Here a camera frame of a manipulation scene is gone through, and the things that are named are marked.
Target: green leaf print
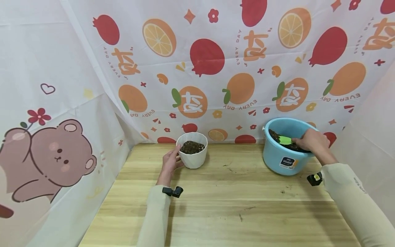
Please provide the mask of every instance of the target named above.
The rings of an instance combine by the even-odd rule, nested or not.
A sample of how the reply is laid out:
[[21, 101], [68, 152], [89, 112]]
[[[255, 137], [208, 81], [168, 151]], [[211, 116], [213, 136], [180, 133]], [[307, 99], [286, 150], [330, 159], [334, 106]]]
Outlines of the green leaf print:
[[222, 92], [225, 93], [225, 96], [224, 96], [224, 104], [227, 105], [227, 104], [229, 103], [229, 101], [230, 101], [230, 90], [228, 90], [228, 89], [223, 89]]
[[25, 122], [21, 122], [19, 124], [22, 128], [26, 129], [27, 128], [27, 124]]
[[285, 89], [285, 82], [282, 81], [282, 82], [280, 82], [280, 84], [277, 87], [277, 96], [272, 98], [272, 101], [275, 101], [275, 100], [281, 98], [281, 95], [284, 92], [284, 89]]
[[128, 106], [128, 104], [126, 103], [126, 101], [121, 100], [121, 102], [122, 102], [122, 105], [124, 105], [124, 107], [125, 107], [127, 113], [129, 113], [129, 106]]
[[334, 81], [334, 80], [331, 80], [331, 79], [329, 79], [329, 80], [327, 81], [328, 86], [327, 86], [326, 89], [324, 90], [322, 96], [325, 96], [325, 95], [329, 94], [329, 92], [331, 91], [331, 89], [332, 89], [332, 87], [333, 87], [333, 83], [334, 83], [334, 82], [335, 82], [335, 81]]
[[173, 104], [173, 107], [176, 108], [179, 105], [181, 105], [181, 95], [178, 92], [178, 90], [177, 89], [172, 89], [171, 90], [171, 95], [173, 96], [173, 99], [175, 101], [175, 104]]

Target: wooden table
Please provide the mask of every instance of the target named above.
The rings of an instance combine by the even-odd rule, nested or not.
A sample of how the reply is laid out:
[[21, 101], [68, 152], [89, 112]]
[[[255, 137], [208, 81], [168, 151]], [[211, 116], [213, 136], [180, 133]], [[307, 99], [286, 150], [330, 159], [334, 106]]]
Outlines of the wooden table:
[[[148, 192], [172, 147], [133, 148], [80, 247], [136, 245]], [[323, 186], [307, 182], [320, 170], [315, 159], [285, 177], [269, 170], [262, 151], [262, 145], [210, 144], [201, 168], [177, 171], [172, 186], [184, 193], [171, 203], [166, 246], [359, 246]]]

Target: green trowel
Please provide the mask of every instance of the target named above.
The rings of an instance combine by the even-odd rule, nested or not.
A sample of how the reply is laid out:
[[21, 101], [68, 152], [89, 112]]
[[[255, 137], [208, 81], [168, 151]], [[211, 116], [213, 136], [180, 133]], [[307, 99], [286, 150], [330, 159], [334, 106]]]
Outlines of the green trowel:
[[280, 144], [281, 145], [291, 145], [292, 144], [292, 139], [286, 136], [278, 136], [279, 140], [280, 140]]

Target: person's left hand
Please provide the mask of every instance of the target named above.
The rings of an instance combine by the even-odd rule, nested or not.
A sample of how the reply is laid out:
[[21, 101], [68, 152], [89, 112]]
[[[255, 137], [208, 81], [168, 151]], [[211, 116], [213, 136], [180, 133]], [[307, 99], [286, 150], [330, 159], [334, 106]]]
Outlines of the person's left hand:
[[169, 151], [163, 156], [162, 170], [160, 171], [158, 182], [156, 185], [165, 185], [170, 187], [171, 177], [177, 168], [184, 166], [181, 158], [178, 156], [178, 152], [181, 149], [181, 145], [176, 146], [173, 150]]

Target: sticker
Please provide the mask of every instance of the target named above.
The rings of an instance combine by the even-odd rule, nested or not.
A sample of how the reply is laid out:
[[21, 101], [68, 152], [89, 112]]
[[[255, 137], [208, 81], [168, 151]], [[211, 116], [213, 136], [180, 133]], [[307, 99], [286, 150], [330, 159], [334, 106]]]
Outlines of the sticker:
[[299, 161], [292, 158], [284, 157], [280, 162], [280, 166], [287, 169], [294, 169]]

